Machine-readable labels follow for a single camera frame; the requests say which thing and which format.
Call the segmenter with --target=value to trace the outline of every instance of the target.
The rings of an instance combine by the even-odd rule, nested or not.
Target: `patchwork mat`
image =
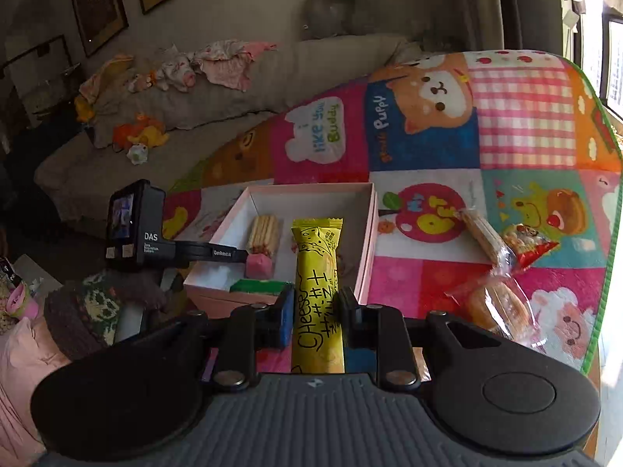
[[[422,318],[490,269],[455,210],[560,245],[516,278],[548,355],[587,372],[621,215],[621,151],[573,64],[539,51],[383,68],[275,116],[198,163],[167,197],[165,237],[209,240],[250,184],[367,182],[379,194],[369,303]],[[260,356],[289,370],[289,355]]]

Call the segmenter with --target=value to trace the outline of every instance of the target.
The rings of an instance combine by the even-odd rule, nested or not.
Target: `open box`
[[[349,286],[359,303],[368,302],[370,275],[376,244],[378,210],[372,183],[296,184],[250,186],[244,190],[210,242],[244,249],[253,220],[275,215],[281,223],[279,249],[274,260],[276,281],[294,282],[297,255],[292,250],[292,221],[302,218],[344,220],[337,254],[341,257],[340,287]],[[265,302],[276,297],[229,288],[244,278],[244,265],[197,262],[184,282],[194,304],[211,318],[223,318],[241,304]]]

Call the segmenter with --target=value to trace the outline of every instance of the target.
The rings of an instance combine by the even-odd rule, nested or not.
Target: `small display screen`
[[[134,193],[113,201],[109,233],[111,239],[122,239],[130,236],[133,202]]]

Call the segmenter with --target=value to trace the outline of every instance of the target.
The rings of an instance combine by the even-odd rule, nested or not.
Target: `red snack bag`
[[[521,269],[528,268],[559,244],[526,225],[509,226],[504,230],[502,240],[515,253],[517,265]]]

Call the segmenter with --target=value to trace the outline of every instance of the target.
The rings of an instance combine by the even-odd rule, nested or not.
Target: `cheese snack wrapper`
[[[333,307],[338,291],[335,249],[341,229],[341,219],[295,219],[292,223],[298,246],[292,372],[344,373],[342,328]]]

